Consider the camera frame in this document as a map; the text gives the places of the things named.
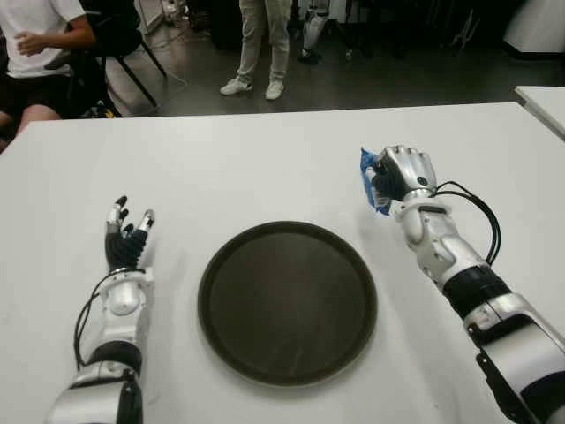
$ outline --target black fingertip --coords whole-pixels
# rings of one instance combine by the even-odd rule
[[[126,202],[127,202],[127,196],[122,196],[116,201],[116,203],[120,206],[123,206]]]

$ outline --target white robot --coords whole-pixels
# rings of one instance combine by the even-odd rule
[[[373,158],[362,171],[375,204],[401,202],[396,221],[406,242],[463,320],[501,410],[521,424],[565,423],[565,339],[459,235],[449,208],[436,197],[436,177],[426,154],[398,146]],[[100,291],[93,291],[102,296],[105,317],[98,347],[86,363],[78,354],[79,372],[47,424],[142,422],[137,379],[151,284],[149,273],[136,267],[154,213],[147,211],[137,230],[128,226],[122,231],[124,204],[125,198],[118,200],[110,212],[110,274]]]
[[[329,0],[312,0],[304,23],[304,44],[298,61],[305,64],[317,64],[320,55],[314,51],[320,34],[324,30],[329,16]]]
[[[116,201],[106,222],[109,274],[96,285],[77,320],[74,348],[78,373],[56,400],[46,424],[141,424],[142,397],[138,379],[145,350],[152,300],[151,269],[138,269],[138,260],[154,224],[148,210],[138,227],[122,229],[128,215],[127,198]],[[102,328],[93,351],[84,361],[80,336],[92,301],[102,299]]]

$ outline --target khaki pants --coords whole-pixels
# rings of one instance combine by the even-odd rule
[[[251,83],[259,62],[261,38],[268,23],[269,40],[272,46],[271,81],[284,79],[289,62],[289,33],[286,26],[290,20],[290,0],[239,0],[244,20],[243,48],[237,76],[244,83]]]

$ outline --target white t-shirt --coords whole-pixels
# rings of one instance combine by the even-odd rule
[[[67,23],[85,14],[79,0],[0,0],[0,27],[8,49],[8,75],[13,78],[66,74],[68,67],[48,71],[45,65],[55,59],[61,49],[45,49],[39,55],[22,56],[14,37],[23,31],[35,34],[63,33]]]

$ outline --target white sneaker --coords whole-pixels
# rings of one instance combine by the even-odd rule
[[[220,93],[223,95],[236,95],[242,91],[253,90],[253,85],[250,83],[244,83],[239,78],[230,79],[228,84],[220,88]]]
[[[265,92],[265,98],[267,100],[278,99],[284,90],[284,84],[282,81],[271,81],[268,85],[267,91]]]

